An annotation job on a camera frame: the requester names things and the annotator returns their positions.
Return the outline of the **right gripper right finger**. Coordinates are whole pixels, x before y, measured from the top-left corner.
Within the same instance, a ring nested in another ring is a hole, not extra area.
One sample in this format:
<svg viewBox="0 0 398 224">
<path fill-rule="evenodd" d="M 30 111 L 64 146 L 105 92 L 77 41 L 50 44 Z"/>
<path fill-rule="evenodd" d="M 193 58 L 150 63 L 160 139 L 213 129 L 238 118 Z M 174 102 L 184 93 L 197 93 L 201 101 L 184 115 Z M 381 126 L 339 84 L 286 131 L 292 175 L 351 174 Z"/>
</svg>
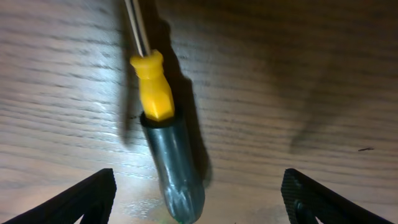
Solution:
<svg viewBox="0 0 398 224">
<path fill-rule="evenodd" d="M 286 169 L 281 194 L 291 224 L 392 224 L 296 169 Z"/>
</svg>

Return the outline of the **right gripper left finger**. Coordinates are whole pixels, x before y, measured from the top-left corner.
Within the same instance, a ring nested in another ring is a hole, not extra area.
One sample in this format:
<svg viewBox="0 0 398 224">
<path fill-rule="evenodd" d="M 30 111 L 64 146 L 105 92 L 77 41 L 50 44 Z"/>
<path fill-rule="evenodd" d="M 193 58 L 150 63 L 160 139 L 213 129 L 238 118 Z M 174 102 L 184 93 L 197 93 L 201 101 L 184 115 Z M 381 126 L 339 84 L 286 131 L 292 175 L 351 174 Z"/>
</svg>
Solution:
<svg viewBox="0 0 398 224">
<path fill-rule="evenodd" d="M 107 224 L 116 190 L 113 170 L 101 169 L 4 224 Z"/>
</svg>

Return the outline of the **black yellow screwdriver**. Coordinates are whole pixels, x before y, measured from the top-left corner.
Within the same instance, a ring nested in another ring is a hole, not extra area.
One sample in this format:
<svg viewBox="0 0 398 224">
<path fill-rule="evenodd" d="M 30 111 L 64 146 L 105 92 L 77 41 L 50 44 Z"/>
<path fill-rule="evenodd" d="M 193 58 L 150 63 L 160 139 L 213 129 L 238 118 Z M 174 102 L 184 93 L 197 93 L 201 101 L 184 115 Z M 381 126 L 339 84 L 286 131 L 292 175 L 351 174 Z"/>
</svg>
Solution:
<svg viewBox="0 0 398 224">
<path fill-rule="evenodd" d="M 137 55 L 130 64 L 138 77 L 143 112 L 141 126 L 159 175 L 160 191 L 170 215 L 195 223 L 205 203 L 203 182 L 195 168 L 182 110 L 174 103 L 164 73 L 164 57 L 147 38 L 139 1 L 125 1 Z"/>
</svg>

